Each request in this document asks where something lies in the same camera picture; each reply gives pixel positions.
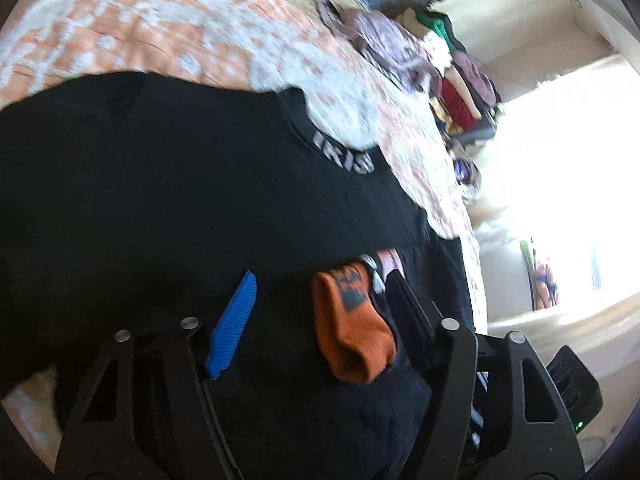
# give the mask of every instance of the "wall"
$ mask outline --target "wall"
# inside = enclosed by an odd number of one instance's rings
[[[447,0],[456,36],[488,62],[572,22],[568,0]]]
[[[520,242],[480,254],[489,322],[532,312],[529,271]]]
[[[610,52],[610,45],[601,37],[593,39],[569,24],[492,60],[484,69],[508,102],[535,90],[539,81],[585,66]]]
[[[601,34],[640,73],[640,31],[620,0],[571,0],[574,20]]]

